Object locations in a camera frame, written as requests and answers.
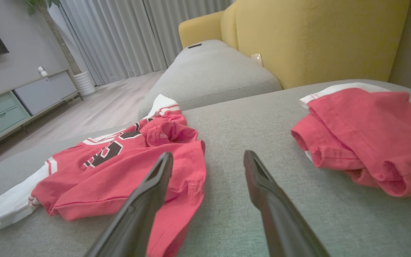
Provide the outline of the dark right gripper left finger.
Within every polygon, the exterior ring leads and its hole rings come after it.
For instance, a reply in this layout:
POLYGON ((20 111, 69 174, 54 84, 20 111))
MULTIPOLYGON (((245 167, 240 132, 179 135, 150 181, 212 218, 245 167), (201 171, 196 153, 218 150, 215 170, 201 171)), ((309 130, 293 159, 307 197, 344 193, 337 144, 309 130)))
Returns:
POLYGON ((172 168, 172 153, 162 153, 86 257, 145 257, 156 213, 164 205, 172 168))

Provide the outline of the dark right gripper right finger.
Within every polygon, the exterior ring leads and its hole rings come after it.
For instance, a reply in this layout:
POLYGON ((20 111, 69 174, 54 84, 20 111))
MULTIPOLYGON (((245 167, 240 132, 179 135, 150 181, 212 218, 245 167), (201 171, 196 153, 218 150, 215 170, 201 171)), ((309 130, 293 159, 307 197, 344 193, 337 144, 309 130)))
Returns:
POLYGON ((260 211, 271 257, 328 257, 329 253, 254 151, 244 153, 250 200, 260 211))

